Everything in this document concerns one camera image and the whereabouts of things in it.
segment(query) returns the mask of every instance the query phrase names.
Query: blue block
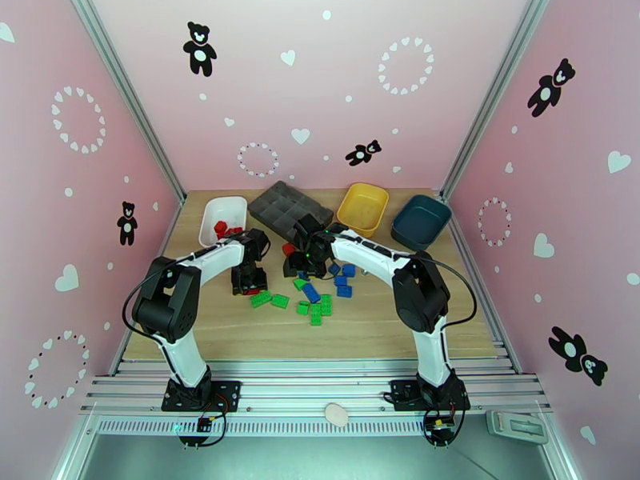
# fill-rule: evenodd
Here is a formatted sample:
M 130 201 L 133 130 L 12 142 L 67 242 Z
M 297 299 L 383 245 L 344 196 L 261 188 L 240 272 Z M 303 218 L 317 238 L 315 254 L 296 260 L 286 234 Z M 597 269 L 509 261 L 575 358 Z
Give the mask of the blue block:
M 302 292 L 305 294 L 306 298 L 312 302 L 320 302 L 320 294 L 315 290 L 315 288 L 311 284 L 305 284 L 302 287 Z
M 353 293 L 351 286 L 338 286 L 336 289 L 338 290 L 337 295 L 340 298 L 350 298 Z
M 355 266 L 353 264 L 345 264 L 342 266 L 342 275 L 348 278 L 355 277 Z
M 335 262 L 329 266 L 329 274 L 337 276 L 340 274 L 340 266 Z

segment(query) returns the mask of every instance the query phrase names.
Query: pink backdrop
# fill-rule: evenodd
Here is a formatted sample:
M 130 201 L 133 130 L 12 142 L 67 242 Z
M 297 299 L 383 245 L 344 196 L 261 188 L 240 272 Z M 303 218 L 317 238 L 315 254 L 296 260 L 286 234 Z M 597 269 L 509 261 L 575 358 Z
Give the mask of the pink backdrop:
M 33 480 L 107 372 L 177 202 L 69 0 L 0 0 L 0 66 L 0 476 Z
M 640 466 L 639 12 L 640 0 L 552 0 L 452 199 L 518 356 L 594 480 Z M 529 97 L 563 58 L 575 77 L 532 117 Z M 565 368 L 552 326 L 606 362 L 602 386 Z
M 439 188 L 526 1 L 94 0 L 186 190 Z M 189 21 L 211 29 L 210 77 Z

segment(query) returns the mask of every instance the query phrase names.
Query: white plastic container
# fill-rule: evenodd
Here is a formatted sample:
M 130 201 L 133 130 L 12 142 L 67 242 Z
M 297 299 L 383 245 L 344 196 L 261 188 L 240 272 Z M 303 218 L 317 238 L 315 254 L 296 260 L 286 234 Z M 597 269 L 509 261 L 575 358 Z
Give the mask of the white plastic container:
M 200 225 L 200 245 L 209 247 L 218 241 L 214 226 L 224 222 L 229 228 L 241 226 L 246 230 L 246 200 L 242 196 L 221 196 L 205 206 L 205 214 Z

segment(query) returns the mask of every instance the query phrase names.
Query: yellow bowl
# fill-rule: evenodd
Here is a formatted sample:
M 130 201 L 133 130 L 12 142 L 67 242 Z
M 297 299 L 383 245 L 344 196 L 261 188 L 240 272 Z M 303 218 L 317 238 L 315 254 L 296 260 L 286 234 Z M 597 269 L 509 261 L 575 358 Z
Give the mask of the yellow bowl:
M 389 194 L 377 186 L 357 182 L 346 192 L 336 217 L 361 236 L 374 234 L 385 213 Z

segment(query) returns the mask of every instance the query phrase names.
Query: green block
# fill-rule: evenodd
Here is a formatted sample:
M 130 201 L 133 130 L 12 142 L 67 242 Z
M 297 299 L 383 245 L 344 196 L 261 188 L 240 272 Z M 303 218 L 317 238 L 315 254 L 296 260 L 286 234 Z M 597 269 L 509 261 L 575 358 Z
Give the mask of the green block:
M 298 303 L 298 314 L 302 316 L 307 316 L 309 314 L 309 302 L 308 301 L 300 301 Z
M 289 298 L 287 296 L 282 296 L 281 294 L 274 294 L 273 299 L 271 299 L 271 304 L 277 308 L 283 308 L 286 310 L 286 307 L 289 305 Z
M 300 291 L 305 284 L 309 283 L 304 279 L 294 279 L 294 286 L 298 291 Z
M 250 297 L 251 306 L 253 308 L 259 308 L 263 304 L 267 304 L 269 301 L 271 301 L 271 299 L 272 299 L 272 296 L 269 291 L 263 291 L 261 293 L 254 294 L 253 296 Z
M 320 296 L 320 313 L 322 316 L 331 316 L 333 313 L 333 307 L 331 306 L 330 294 L 323 294 Z
M 320 326 L 322 324 L 322 305 L 319 302 L 311 305 L 311 325 Z

